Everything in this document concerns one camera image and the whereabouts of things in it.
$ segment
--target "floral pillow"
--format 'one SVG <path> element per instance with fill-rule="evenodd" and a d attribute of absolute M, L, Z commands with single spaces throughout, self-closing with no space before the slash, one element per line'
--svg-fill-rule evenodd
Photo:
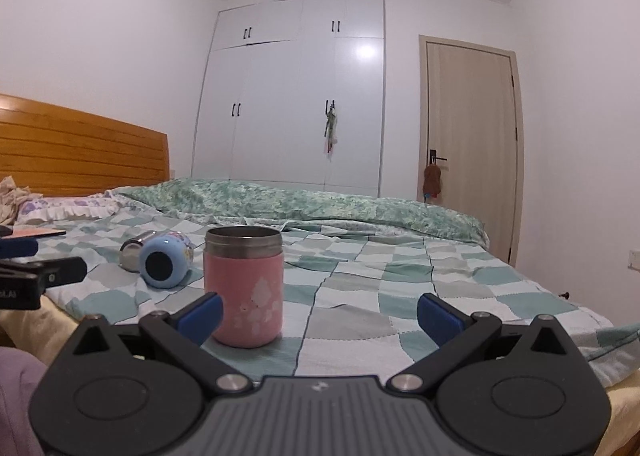
<path fill-rule="evenodd" d="M 106 218 L 118 212 L 114 198 L 101 195 L 78 198 L 38 198 L 23 203 L 16 225 L 38 225 L 57 220 L 91 220 Z"/>

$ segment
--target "electrical outlet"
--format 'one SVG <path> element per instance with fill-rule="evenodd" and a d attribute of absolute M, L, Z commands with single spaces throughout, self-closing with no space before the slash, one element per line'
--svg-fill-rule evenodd
<path fill-rule="evenodd" d="M 640 272 L 640 250 L 629 251 L 629 268 Z"/>

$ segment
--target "beige crumpled cloth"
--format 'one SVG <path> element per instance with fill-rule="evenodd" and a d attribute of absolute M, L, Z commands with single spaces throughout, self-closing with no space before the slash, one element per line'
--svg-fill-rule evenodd
<path fill-rule="evenodd" d="M 20 205 L 25 201 L 42 198 L 42 194 L 16 186 L 14 178 L 7 176 L 0 181 L 0 225 L 11 225 L 15 221 Z"/>

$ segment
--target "headboard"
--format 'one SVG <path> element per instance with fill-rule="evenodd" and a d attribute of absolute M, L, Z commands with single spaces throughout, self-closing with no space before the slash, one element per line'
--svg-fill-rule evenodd
<path fill-rule="evenodd" d="M 169 179 L 166 135 L 0 95 L 0 179 L 45 196 L 86 196 Z"/>

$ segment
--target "purple fabric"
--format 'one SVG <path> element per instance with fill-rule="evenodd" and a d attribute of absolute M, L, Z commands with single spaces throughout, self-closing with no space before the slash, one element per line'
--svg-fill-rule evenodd
<path fill-rule="evenodd" d="M 32 355 L 0 347 L 0 455 L 43 455 L 28 412 L 31 395 L 46 370 Z"/>

